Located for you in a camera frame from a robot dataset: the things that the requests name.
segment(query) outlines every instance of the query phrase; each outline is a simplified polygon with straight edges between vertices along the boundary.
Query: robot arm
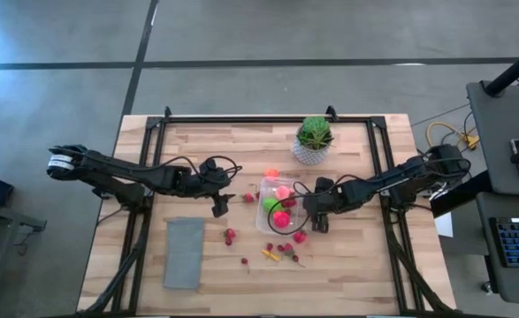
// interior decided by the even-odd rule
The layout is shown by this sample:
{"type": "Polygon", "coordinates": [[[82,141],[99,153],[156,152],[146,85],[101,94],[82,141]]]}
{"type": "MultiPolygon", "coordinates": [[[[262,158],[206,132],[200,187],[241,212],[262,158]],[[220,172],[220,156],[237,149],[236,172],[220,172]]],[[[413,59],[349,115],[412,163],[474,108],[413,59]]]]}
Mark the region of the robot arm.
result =
{"type": "Polygon", "coordinates": [[[355,179],[335,184],[318,178],[312,195],[304,197],[303,207],[312,222],[312,230],[328,232],[328,213],[344,213],[360,208],[376,193],[388,190],[392,209],[406,209],[424,189],[438,183],[459,181],[469,170],[457,147],[431,148],[428,156],[415,156],[405,163],[369,179],[355,179]]]}
{"type": "Polygon", "coordinates": [[[220,195],[219,190],[230,185],[230,170],[216,166],[213,158],[208,158],[192,174],[189,167],[161,164],[144,168],[138,164],[102,155],[81,145],[51,148],[53,156],[49,161],[47,174],[57,180],[80,180],[94,187],[99,196],[110,193],[127,207],[138,207],[149,190],[164,195],[181,198],[209,198],[214,200],[212,212],[220,217],[227,211],[227,202],[232,194],[220,195]],[[134,183],[124,183],[122,178],[134,183]]]}

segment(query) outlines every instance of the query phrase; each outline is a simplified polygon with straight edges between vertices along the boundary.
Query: gray cloth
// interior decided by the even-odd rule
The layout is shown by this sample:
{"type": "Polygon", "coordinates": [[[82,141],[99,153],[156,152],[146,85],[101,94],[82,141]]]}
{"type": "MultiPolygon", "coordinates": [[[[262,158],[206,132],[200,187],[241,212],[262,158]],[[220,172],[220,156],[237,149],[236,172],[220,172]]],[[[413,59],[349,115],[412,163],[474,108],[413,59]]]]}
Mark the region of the gray cloth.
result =
{"type": "Polygon", "coordinates": [[[167,223],[165,288],[197,289],[200,283],[204,219],[181,217],[167,223]]]}

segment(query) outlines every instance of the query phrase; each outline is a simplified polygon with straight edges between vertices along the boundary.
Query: succulent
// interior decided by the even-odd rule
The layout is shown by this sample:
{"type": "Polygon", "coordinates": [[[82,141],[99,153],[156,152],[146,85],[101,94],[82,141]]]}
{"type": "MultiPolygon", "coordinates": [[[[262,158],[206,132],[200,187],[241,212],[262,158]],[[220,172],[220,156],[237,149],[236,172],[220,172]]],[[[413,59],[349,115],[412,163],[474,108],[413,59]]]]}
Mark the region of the succulent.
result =
{"type": "Polygon", "coordinates": [[[296,135],[302,146],[318,150],[327,147],[333,140],[330,124],[324,117],[306,117],[296,135]]]}

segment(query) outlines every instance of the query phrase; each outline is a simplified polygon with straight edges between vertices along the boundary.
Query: concrete floor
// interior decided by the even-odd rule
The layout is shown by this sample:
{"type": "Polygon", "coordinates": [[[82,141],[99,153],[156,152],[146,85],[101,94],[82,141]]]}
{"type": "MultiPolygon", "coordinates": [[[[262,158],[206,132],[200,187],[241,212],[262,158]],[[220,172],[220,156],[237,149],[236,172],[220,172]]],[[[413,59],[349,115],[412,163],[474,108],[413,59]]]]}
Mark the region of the concrete floor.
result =
{"type": "MultiPolygon", "coordinates": [[[[0,2],[0,63],[133,62],[148,8],[149,0],[0,2]]],[[[161,0],[145,60],[518,56],[516,0],[161,0]]],[[[330,104],[400,112],[426,149],[430,122],[460,127],[469,107],[426,119],[466,104],[466,83],[506,67],[147,69],[132,113],[165,105],[177,114],[312,113],[330,104]]],[[[25,257],[10,255],[0,317],[74,311],[100,201],[86,185],[49,179],[47,148],[81,143],[110,154],[131,78],[131,69],[0,71],[0,178],[16,187],[13,207],[49,220],[25,257]]],[[[485,169],[480,149],[464,154],[473,174],[485,169]]],[[[478,289],[480,257],[446,253],[446,263],[460,309],[519,316],[519,305],[478,289]]]]}

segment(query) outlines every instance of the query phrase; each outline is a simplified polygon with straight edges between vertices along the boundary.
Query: wooden table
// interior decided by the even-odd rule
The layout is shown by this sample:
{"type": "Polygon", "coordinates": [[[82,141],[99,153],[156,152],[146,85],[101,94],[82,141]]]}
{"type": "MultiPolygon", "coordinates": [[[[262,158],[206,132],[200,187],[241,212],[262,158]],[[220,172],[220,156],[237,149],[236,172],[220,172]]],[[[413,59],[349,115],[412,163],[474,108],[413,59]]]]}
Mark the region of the wooden table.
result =
{"type": "MultiPolygon", "coordinates": [[[[402,163],[416,155],[408,116],[385,117],[394,161],[402,163]]],[[[139,161],[146,118],[124,117],[115,157],[134,163],[139,161]]],[[[290,151],[297,127],[297,124],[167,124],[161,162],[177,155],[186,155],[195,163],[211,155],[229,156],[242,165],[243,170],[222,193],[237,194],[254,192],[254,185],[261,182],[267,169],[278,169],[281,174],[297,178],[311,188],[320,176],[336,179],[345,173],[362,178],[374,175],[365,125],[332,124],[335,147],[316,166],[300,164],[290,151]]],[[[381,144],[379,147],[382,166],[386,169],[381,144]]],[[[228,163],[218,161],[218,164],[228,167],[228,163]]],[[[238,196],[230,200],[228,214],[218,219],[212,216],[211,207],[210,200],[157,196],[138,314],[398,314],[377,196],[356,211],[331,215],[329,233],[309,232],[305,243],[294,244],[305,268],[289,260],[266,260],[261,254],[267,242],[276,246],[290,238],[259,232],[255,227],[256,204],[245,203],[238,196]],[[167,221],[179,216],[205,219],[198,291],[163,287],[167,221]],[[229,247],[221,234],[227,227],[237,231],[237,238],[229,247]],[[249,274],[240,264],[241,257],[249,259],[249,274]]],[[[100,217],[116,209],[116,202],[107,201],[100,217]]],[[[127,212],[120,212],[97,228],[78,309],[91,305],[114,276],[126,216],[127,212]]],[[[407,218],[419,271],[442,300],[454,307],[431,212],[415,208],[407,218]]],[[[406,272],[403,272],[403,280],[409,304],[412,304],[406,272]]],[[[128,283],[131,282],[126,281],[124,304],[129,298],[128,283]]]]}

